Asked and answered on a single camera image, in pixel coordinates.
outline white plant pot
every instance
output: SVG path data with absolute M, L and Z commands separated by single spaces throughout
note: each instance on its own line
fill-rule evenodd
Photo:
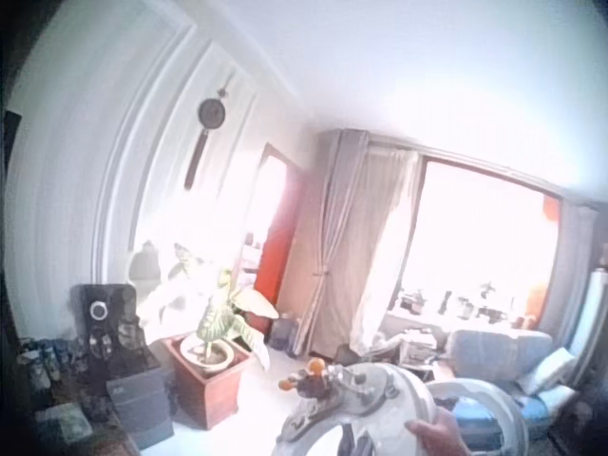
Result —
M 203 368 L 206 372 L 219 372 L 230 366 L 230 363 L 235 359 L 235 352 L 230 345 L 224 340 L 216 340 L 211 346 L 212 352 L 218 353 L 221 356 L 221 361 L 214 364 L 205 364 L 202 361 L 205 348 L 202 341 L 197 337 L 196 333 L 192 333 L 181 341 L 181 355 L 195 366 Z

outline sofa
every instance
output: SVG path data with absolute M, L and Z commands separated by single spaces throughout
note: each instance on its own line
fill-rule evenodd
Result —
M 449 336 L 446 354 L 435 363 L 433 373 L 439 381 L 454 377 L 485 380 L 509 393 L 520 405 L 530 441 L 535 441 L 546 437 L 555 413 L 552 416 L 539 397 L 526 396 L 516 380 L 535 369 L 553 351 L 551 336 L 542 332 L 461 329 Z M 502 432 L 482 405 L 461 398 L 452 413 L 471 450 L 500 448 Z

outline ceiling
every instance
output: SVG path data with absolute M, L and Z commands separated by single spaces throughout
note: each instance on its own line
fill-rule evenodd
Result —
M 590 0 L 221 0 L 319 128 L 608 201 L 608 26 Z

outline wooden planter box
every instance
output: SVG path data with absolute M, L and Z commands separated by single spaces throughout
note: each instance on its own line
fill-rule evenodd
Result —
M 185 335 L 162 340 L 175 366 L 178 401 L 181 408 L 202 428 L 211 429 L 238 411 L 240 376 L 254 362 L 253 355 L 232 341 L 226 341 L 235 351 L 235 359 L 227 369 L 206 373 L 187 361 L 180 352 Z

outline hand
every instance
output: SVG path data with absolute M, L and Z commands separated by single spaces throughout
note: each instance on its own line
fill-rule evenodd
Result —
M 414 420 L 406 428 L 417 436 L 427 450 L 428 456 L 470 456 L 458 429 L 456 418 L 445 408 L 437 408 L 435 424 Z

